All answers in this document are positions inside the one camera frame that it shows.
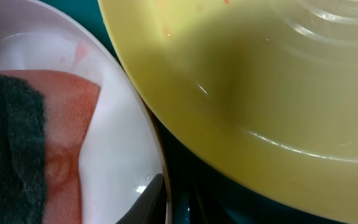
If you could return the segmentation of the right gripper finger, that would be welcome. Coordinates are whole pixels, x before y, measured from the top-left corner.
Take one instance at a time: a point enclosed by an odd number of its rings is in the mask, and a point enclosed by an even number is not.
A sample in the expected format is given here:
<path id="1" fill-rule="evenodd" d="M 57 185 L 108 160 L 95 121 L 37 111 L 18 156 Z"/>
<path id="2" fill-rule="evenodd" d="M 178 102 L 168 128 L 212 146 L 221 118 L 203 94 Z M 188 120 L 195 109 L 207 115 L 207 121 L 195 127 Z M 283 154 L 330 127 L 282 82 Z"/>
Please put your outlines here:
<path id="1" fill-rule="evenodd" d="M 163 174 L 157 174 L 117 224 L 165 224 L 166 216 L 165 181 Z"/>

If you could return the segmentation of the yellow-green plate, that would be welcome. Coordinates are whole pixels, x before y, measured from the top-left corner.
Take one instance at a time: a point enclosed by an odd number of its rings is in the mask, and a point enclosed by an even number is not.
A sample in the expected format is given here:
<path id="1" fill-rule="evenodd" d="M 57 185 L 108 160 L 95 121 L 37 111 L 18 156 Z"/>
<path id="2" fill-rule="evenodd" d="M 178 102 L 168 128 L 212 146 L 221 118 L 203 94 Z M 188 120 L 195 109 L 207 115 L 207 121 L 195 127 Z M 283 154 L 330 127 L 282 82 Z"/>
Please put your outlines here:
<path id="1" fill-rule="evenodd" d="M 202 160 L 358 223 L 358 0 L 105 0 L 119 60 Z"/>

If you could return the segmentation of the white plate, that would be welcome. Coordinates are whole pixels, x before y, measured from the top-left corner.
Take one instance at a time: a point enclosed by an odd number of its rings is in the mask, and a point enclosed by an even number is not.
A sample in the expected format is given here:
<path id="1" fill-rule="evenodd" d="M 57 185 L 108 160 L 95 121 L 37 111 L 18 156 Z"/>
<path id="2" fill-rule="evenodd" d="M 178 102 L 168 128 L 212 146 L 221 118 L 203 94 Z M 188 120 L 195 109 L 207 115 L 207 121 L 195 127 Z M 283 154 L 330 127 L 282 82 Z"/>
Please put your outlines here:
<path id="1" fill-rule="evenodd" d="M 100 87 L 79 155 L 81 222 L 117 223 L 165 172 L 153 123 L 123 69 L 88 30 L 41 1 L 0 1 L 0 71 L 51 70 Z"/>

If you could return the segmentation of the red and green sponge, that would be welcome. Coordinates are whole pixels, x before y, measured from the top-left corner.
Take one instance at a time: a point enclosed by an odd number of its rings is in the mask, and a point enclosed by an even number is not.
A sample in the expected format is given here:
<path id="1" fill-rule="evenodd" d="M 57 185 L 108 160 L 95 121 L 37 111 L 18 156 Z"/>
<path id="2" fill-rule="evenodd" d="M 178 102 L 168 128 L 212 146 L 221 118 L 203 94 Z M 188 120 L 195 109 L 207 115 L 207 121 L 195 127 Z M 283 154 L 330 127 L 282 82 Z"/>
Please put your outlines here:
<path id="1" fill-rule="evenodd" d="M 0 71 L 0 223 L 80 223 L 79 155 L 99 85 L 51 70 Z"/>

